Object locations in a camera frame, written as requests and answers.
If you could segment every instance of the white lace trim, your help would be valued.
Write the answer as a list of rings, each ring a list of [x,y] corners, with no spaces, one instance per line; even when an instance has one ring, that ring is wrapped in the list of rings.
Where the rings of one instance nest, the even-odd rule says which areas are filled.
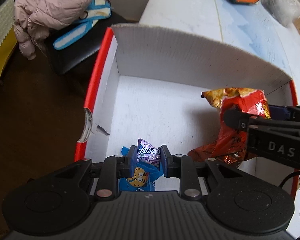
[[[0,46],[13,27],[14,0],[6,0],[0,6]]]

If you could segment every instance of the jacket sleeve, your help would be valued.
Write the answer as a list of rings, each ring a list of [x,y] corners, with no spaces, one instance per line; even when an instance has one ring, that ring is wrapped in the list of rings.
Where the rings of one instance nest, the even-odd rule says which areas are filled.
[[[14,33],[17,41],[19,42],[19,49],[23,56],[27,59],[32,60],[35,58],[35,46],[31,41],[30,35],[27,33],[27,19],[28,15],[23,8],[15,7],[15,23],[13,26]]]

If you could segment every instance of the candy wrapper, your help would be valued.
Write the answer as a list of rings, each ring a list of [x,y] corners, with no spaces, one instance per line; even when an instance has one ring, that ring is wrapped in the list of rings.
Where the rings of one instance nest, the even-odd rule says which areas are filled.
[[[158,167],[160,164],[159,150],[143,139],[138,140],[138,161]]]
[[[127,155],[128,151],[129,151],[129,148],[123,147],[121,150],[121,154],[123,156],[125,156],[125,155]],[[133,177],[120,179],[119,190],[121,190],[121,191],[155,191],[155,180],[157,180],[160,176],[163,175],[162,167],[160,166],[160,170],[159,170],[156,166],[153,166],[153,165],[149,164],[148,162],[141,161],[139,159],[139,155],[138,155],[137,161],[138,162],[137,162]]]
[[[251,88],[225,88],[202,92],[202,97],[206,98],[211,106],[220,109],[221,129],[216,141],[198,147],[190,151],[188,155],[197,162],[202,162],[210,157],[218,157],[236,167],[243,160],[256,157],[245,150],[246,132],[226,126],[223,122],[223,114],[227,109],[237,108],[244,113],[269,119],[269,107],[263,91]]]

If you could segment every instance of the clear plastic bag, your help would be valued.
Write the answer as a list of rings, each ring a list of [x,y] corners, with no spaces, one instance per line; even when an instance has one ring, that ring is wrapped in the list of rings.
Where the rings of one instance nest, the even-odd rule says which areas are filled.
[[[300,17],[298,0],[261,0],[261,3],[285,27]]]

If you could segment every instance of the white marble table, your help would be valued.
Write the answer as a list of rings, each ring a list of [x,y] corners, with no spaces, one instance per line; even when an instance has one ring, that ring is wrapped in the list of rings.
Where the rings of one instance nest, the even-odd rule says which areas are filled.
[[[149,0],[140,24],[202,35],[239,47],[282,69],[294,81],[300,104],[300,36],[291,24],[280,25],[261,5],[234,5],[227,0]],[[300,235],[300,191],[288,227]]]

